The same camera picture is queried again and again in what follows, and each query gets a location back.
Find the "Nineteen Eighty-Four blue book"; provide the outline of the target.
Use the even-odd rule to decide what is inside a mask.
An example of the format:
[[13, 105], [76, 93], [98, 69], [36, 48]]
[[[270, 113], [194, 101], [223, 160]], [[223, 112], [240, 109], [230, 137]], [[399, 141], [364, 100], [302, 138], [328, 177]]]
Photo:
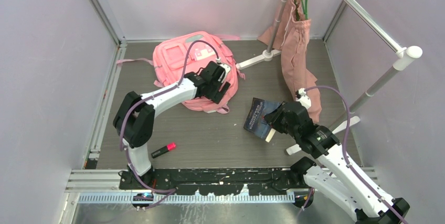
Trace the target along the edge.
[[264, 117], [275, 111], [281, 104], [281, 102], [253, 98], [243, 129], [269, 143], [276, 131]]

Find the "pink student backpack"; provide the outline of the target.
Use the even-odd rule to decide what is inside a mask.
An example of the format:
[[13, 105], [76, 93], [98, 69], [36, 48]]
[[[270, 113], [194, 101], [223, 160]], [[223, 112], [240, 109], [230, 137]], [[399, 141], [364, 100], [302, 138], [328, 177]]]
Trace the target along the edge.
[[216, 61], [217, 57], [231, 66], [226, 79], [230, 87], [221, 102], [215, 104], [206, 98], [195, 98], [183, 102], [183, 105], [193, 111], [227, 114], [228, 102], [238, 90], [238, 78], [244, 79], [245, 75], [238, 70], [232, 51], [219, 36], [198, 31], [166, 40], [155, 47], [151, 60], [139, 58], [138, 61], [146, 61], [154, 67], [157, 77], [154, 84], [163, 88], [178, 81], [183, 76], [183, 69], [186, 73], [197, 72], [210, 61]]

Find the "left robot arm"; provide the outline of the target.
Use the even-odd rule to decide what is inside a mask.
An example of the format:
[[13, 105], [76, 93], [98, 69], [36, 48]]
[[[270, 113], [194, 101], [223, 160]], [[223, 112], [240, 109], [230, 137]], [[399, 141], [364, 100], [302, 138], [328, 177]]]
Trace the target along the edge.
[[184, 74], [179, 81], [151, 93], [129, 92], [113, 120], [122, 149], [128, 156], [128, 166], [134, 172], [132, 181], [141, 189], [153, 182], [152, 164], [147, 150], [153, 133], [154, 120], [161, 113], [195, 98], [206, 98], [219, 104], [230, 87], [226, 80], [231, 67], [211, 61], [197, 72]]

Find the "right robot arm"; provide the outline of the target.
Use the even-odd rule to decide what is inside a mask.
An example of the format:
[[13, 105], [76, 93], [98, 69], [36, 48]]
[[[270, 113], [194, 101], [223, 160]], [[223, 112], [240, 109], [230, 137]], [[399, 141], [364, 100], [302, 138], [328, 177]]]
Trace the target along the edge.
[[323, 193], [355, 223], [403, 222], [409, 203], [379, 187], [343, 152], [335, 134], [313, 123], [301, 103], [282, 103], [264, 119], [277, 132], [293, 137], [301, 150], [311, 156], [291, 166], [295, 186], [307, 185]]

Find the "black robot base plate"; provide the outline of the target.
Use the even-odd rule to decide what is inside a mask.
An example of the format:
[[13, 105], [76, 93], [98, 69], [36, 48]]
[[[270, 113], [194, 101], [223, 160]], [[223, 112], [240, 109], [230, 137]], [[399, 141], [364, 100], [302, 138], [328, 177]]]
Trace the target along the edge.
[[130, 169], [118, 172], [119, 189], [154, 189], [166, 195], [235, 196], [243, 189], [250, 196], [284, 195], [288, 192], [315, 193], [302, 176], [289, 168], [178, 168], [151, 169], [136, 178]]

